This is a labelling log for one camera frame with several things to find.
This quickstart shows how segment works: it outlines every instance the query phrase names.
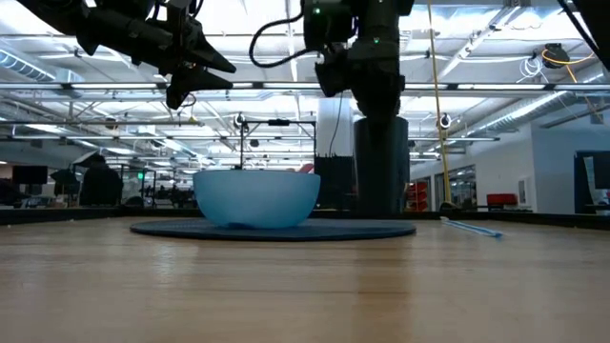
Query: light blue bowl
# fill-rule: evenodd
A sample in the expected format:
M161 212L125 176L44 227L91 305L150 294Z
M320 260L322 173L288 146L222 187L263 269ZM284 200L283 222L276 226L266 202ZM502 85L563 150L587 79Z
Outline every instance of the light blue bowl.
M199 209L215 225L283 229L312 212L320 177L294 171L200 171L193 175Z

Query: ceiling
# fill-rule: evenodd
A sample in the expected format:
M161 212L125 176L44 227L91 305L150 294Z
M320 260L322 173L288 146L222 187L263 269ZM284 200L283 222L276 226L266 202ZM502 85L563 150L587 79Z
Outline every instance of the ceiling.
M252 36L264 24L297 15L298 0L205 0L197 19L202 23L208 41L237 67L235 74L219 72L222 77L237 83L266 82L291 83L287 87L263 90L203 91L195 94L196 103L181 111L170 111L164 106L163 91L117 90L115 83L165 82L157 71L147 65L136 67L129 56L100 48L94 56L88 56L76 43L75 38L65 36L38 20L14 0L0 0L0 51L8 50L20 58L45 70L65 69L73 71L87 83L107 83L100 90L81 90L80 98L62 91L32 89L2 91L7 106L17 104L18 109L4 111L5 120L51 120L100 121L115 118L135 121L139 124L121 126L108 130L103 126L47 126L18 128L18 134L45 135L149 135L206 136L217 137L238 134L234 118L241 113L249 120L286 118L292 120L316 120L318 99L321 92L304 90L293 83L315 82L314 64L319 61L315 54L306 54L293 63L262 70L252 65L248 58L248 47ZM433 1L433 26L436 32L439 82L455 84L516 84L568 83L565 68L559 70L538 69L539 57L529 61L533 52L540 53L546 43L561 43L572 60L584 59L573 66L578 75L581 71L598 64L588 58L591 51L559 10L555 1L535 0L534 7L511 8L502 6L503 1L459 0ZM488 30L490 22L500 20L496 30ZM304 48L302 23L269 29L258 40L256 57L262 61L275 61L291 50ZM400 20L401 73L409 83L433 82L432 59L427 55L431 48L428 12L424 3L417 2L412 14ZM29 83L32 79L17 72L0 68L0 81L5 83ZM442 91L440 110L450 113L455 125L464 129L474 126L502 108L528 97L543 95L540 91ZM353 115L359 115L356 103L351 101ZM436 99L432 89L407 91L401 98L400 115L410 121L413 137L436 136ZM149 125L146 121L163 121L171 125ZM298 136L299 140L261 141L256 148L247 147L253 157L262 164L252 166L265 168L299 168L313 158L314 143L307 129L261 126L253 136ZM169 152L169 156L193 157L215 163L217 167L228 166L238 157L232 148L237 142L192 141L158 139L161 143L132 140L129 144L82 139L82 144L92 147L112 145L124 150L133 150L132 155L156 156ZM271 151L277 155L270 158Z

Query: person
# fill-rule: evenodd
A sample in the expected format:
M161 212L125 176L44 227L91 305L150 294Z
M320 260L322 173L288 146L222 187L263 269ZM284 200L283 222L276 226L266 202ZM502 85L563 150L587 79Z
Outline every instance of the person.
M121 202L122 192L123 181L118 173L106 164L104 156L93 157L83 178L80 205L116 206Z

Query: dark blue mat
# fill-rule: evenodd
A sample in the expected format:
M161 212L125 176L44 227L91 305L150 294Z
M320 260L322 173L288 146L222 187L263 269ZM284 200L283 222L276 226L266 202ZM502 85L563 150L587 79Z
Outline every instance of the dark blue mat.
M399 237L416 232L403 220L309 219L296 228L252 230L219 228L205 219L168 220L134 224L132 232L194 239L311 242Z

